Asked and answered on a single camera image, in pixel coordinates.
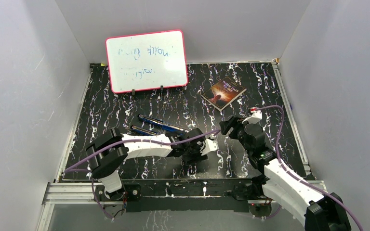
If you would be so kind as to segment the whiteboard with pink frame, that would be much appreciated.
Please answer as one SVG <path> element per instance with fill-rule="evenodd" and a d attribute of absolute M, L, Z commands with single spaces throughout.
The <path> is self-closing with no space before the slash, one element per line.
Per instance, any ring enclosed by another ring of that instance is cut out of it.
<path fill-rule="evenodd" d="M 113 93 L 182 87 L 189 82 L 182 30 L 110 37 L 105 45 Z"/>

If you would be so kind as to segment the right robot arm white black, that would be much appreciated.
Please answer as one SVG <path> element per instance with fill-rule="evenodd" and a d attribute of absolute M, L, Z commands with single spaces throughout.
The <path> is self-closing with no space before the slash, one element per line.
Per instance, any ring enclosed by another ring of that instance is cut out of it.
<path fill-rule="evenodd" d="M 269 197 L 289 211 L 306 231 L 350 231 L 351 225 L 342 200 L 299 178 L 279 161 L 267 144 L 268 137 L 258 118 L 232 116 L 220 122 L 223 135 L 238 140 L 250 164 L 261 175 L 252 179 L 252 194 L 258 199 Z"/>

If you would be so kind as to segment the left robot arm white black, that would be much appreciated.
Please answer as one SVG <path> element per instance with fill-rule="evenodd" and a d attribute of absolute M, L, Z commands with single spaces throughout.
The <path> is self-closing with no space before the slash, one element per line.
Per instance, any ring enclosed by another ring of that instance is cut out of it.
<path fill-rule="evenodd" d="M 85 147 L 92 178 L 104 186 L 103 195 L 112 201 L 120 200 L 125 188 L 118 172 L 127 159 L 139 157 L 179 157 L 189 165 L 206 160 L 218 149 L 212 135 L 204 136 L 198 128 L 169 131 L 152 136 L 133 136 L 112 128 Z"/>

